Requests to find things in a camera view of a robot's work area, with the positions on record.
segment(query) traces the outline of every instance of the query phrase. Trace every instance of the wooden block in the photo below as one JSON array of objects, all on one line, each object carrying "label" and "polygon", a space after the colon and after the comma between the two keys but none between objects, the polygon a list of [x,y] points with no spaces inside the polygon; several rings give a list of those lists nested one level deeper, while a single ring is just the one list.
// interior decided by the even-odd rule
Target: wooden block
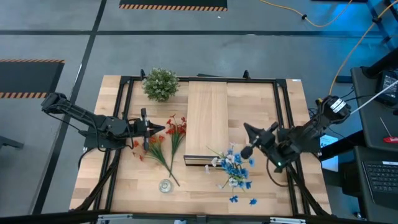
[{"label": "wooden block", "polygon": [[185,163],[214,157],[228,147],[228,100],[224,82],[190,82]]}]

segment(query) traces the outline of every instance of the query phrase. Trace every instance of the wooden board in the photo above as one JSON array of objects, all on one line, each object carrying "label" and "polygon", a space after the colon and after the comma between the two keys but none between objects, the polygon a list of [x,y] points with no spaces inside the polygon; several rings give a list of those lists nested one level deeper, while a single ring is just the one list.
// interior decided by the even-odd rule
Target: wooden board
[{"label": "wooden board", "polygon": [[228,148],[227,83],[189,82],[185,155],[214,156]]},{"label": "wooden board", "polygon": [[[112,115],[114,101],[118,92],[120,76],[105,76],[97,101],[96,113]],[[290,104],[292,107],[294,122],[296,125],[308,121],[307,104],[303,94],[302,84],[287,80]],[[244,83],[229,83],[227,90],[227,100],[231,105],[245,103],[251,110],[243,111],[228,108],[228,136],[236,139],[241,144],[245,142],[246,135],[243,133],[240,121],[253,123],[255,126],[269,126],[276,120],[272,85],[265,84],[262,89],[257,84],[245,86]],[[143,93],[140,82],[134,82],[129,118],[139,116],[140,109],[147,108],[149,119],[156,124],[165,124],[169,116],[176,114],[176,118],[188,115],[188,92],[189,83],[181,82],[181,87],[176,96],[166,103],[156,103],[149,101]],[[248,94],[259,94],[257,99],[249,101]],[[247,97],[247,100],[237,102],[239,98]],[[254,108],[258,107],[266,110],[265,113],[255,114]],[[250,115],[247,119],[238,116]],[[167,137],[164,145],[164,156],[170,163],[171,142]],[[134,156],[130,149],[125,148],[121,154],[120,166],[116,180],[115,192],[112,201],[112,212],[145,212],[145,213],[186,213],[186,214],[215,214],[215,215],[291,215],[290,199],[288,188],[281,188],[274,185],[266,174],[266,158],[258,151],[254,151],[256,166],[249,169],[250,179],[253,180],[252,189],[246,193],[235,192],[239,196],[239,203],[229,202],[232,193],[229,188],[220,190],[216,184],[224,184],[226,174],[223,171],[212,168],[211,174],[205,174],[203,167],[187,167],[183,161],[185,154],[185,142],[178,149],[173,173],[180,182],[181,187],[177,187],[175,182],[169,178],[167,171],[155,161]],[[75,208],[82,203],[84,198],[93,190],[98,180],[103,153],[98,151],[90,152],[81,162],[81,168],[76,180],[75,191],[73,193],[70,208]],[[330,211],[328,196],[325,183],[323,181],[320,163],[311,154],[302,154],[303,173],[306,186],[311,191],[315,199],[326,210]],[[272,174],[276,181],[286,184],[286,175]],[[162,179],[170,179],[174,183],[174,190],[170,194],[163,194],[159,191],[159,182]],[[101,207],[106,196],[104,190]],[[298,202],[300,194],[296,189]],[[250,207],[249,200],[258,199],[256,206]]]}]

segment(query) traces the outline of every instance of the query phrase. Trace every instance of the table leg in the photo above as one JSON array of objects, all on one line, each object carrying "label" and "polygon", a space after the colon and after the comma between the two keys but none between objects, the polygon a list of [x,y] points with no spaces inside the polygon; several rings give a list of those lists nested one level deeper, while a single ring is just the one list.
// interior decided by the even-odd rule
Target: table leg
[{"label": "table leg", "polygon": [[5,138],[3,136],[0,136],[0,148],[1,148],[1,146],[11,146],[11,147],[20,149],[20,148],[24,147],[24,144],[14,141],[14,140],[11,140],[11,139],[8,139],[8,138]]},{"label": "table leg", "polygon": [[340,139],[333,144],[323,147],[321,149],[322,155],[319,157],[319,159],[321,161],[330,159],[339,154],[352,150],[354,146],[366,147],[363,131],[358,131],[350,136]]}]

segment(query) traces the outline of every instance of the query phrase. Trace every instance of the potted plant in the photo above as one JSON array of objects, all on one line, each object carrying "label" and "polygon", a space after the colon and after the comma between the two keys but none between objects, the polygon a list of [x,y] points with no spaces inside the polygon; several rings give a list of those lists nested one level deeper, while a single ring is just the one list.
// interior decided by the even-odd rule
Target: potted plant
[{"label": "potted plant", "polygon": [[153,68],[142,82],[144,93],[150,100],[165,102],[178,91],[179,84],[175,72]]}]

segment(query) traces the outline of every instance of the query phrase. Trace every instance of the white cable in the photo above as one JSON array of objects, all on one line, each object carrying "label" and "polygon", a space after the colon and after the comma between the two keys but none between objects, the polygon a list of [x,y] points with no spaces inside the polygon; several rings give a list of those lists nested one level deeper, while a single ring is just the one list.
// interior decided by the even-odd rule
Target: white cable
[{"label": "white cable", "polygon": [[380,91],[378,94],[374,95],[372,98],[370,98],[370,100],[368,100],[366,103],[362,104],[359,108],[357,108],[356,110],[354,110],[353,112],[351,112],[351,115],[353,115],[353,113],[359,111],[360,109],[362,109],[362,107],[366,106],[368,103],[370,103],[370,101],[374,100],[376,97],[378,97],[380,94],[384,93],[386,90],[390,89],[390,87],[392,87],[393,85],[397,84],[398,80],[395,81],[393,84],[387,86],[387,88],[383,89],[382,91]]}]

